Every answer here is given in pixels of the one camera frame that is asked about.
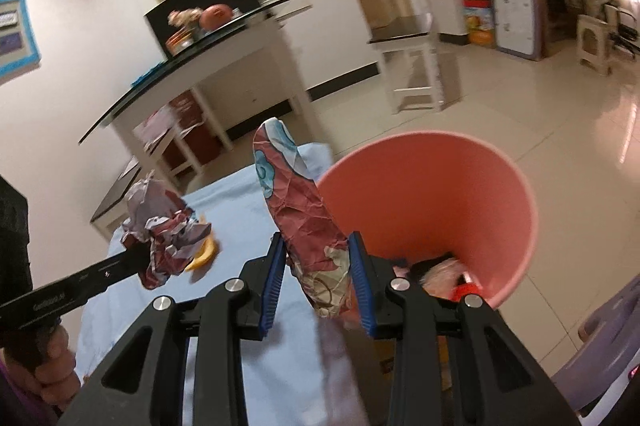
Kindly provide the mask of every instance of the cardboard box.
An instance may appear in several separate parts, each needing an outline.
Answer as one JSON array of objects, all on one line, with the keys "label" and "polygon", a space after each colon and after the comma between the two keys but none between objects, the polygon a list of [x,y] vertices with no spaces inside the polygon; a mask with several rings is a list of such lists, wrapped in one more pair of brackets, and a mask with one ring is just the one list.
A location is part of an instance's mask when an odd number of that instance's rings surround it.
[{"label": "cardboard box", "polygon": [[464,0],[469,41],[484,47],[495,45],[494,13],[489,0]]}]

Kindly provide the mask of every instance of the red decoration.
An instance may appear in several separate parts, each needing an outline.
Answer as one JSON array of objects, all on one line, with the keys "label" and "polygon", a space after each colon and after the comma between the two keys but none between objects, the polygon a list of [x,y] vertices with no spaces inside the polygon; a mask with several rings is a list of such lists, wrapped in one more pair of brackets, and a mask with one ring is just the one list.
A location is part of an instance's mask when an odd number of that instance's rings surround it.
[{"label": "red decoration", "polygon": [[200,27],[207,31],[215,31],[228,23],[234,13],[228,5],[217,4],[207,7],[200,16]]}]

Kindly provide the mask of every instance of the plastic stool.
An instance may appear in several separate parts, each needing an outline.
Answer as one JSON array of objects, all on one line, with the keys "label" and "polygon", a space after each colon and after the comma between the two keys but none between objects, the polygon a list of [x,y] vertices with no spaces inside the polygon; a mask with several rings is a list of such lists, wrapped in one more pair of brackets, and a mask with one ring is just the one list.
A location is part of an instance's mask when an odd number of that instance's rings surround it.
[{"label": "plastic stool", "polygon": [[[581,14],[578,16],[578,63],[588,61],[599,74],[607,76],[609,73],[609,32],[610,25],[592,16]],[[595,53],[584,47],[584,35],[591,34],[596,40]]]}]

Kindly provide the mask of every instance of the black countertop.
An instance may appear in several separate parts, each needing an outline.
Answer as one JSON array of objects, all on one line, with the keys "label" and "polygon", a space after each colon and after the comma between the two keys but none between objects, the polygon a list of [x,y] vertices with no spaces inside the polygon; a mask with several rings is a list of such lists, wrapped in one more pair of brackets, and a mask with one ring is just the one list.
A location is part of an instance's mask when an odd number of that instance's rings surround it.
[{"label": "black countertop", "polygon": [[431,31],[431,20],[431,14],[396,18],[389,25],[372,29],[369,43],[426,36]]},{"label": "black countertop", "polygon": [[78,144],[82,144],[82,142],[89,136],[89,134],[93,130],[98,128],[98,126],[107,126],[108,124],[113,122],[113,120],[118,117],[137,98],[142,96],[142,94],[144,94],[153,86],[157,85],[159,82],[175,72],[181,66],[193,60],[196,56],[202,54],[204,51],[215,47],[215,45],[218,45],[224,40],[231,38],[235,34],[238,34],[239,32],[246,29],[247,25],[245,24],[245,22],[248,18],[288,1],[289,0],[269,0],[268,2],[263,3],[257,9],[246,12],[242,16],[235,18],[219,29],[216,29],[212,33],[207,34],[203,39],[186,48],[178,55],[174,56],[172,59],[158,65],[144,80],[140,81],[135,86],[132,86],[128,92],[126,92],[119,100],[111,105],[111,107],[104,114],[102,114],[100,119],[98,119],[82,136],[82,139],[80,139]]}]

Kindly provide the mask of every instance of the bulletin board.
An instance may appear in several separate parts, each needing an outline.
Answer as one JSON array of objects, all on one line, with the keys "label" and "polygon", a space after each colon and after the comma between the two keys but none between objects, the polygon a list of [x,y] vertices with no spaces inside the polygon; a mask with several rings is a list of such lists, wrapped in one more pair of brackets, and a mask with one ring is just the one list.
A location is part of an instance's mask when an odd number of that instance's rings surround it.
[{"label": "bulletin board", "polygon": [[39,61],[26,0],[0,0],[0,78]]},{"label": "bulletin board", "polygon": [[494,0],[495,41],[499,51],[528,60],[542,57],[539,0]]}]

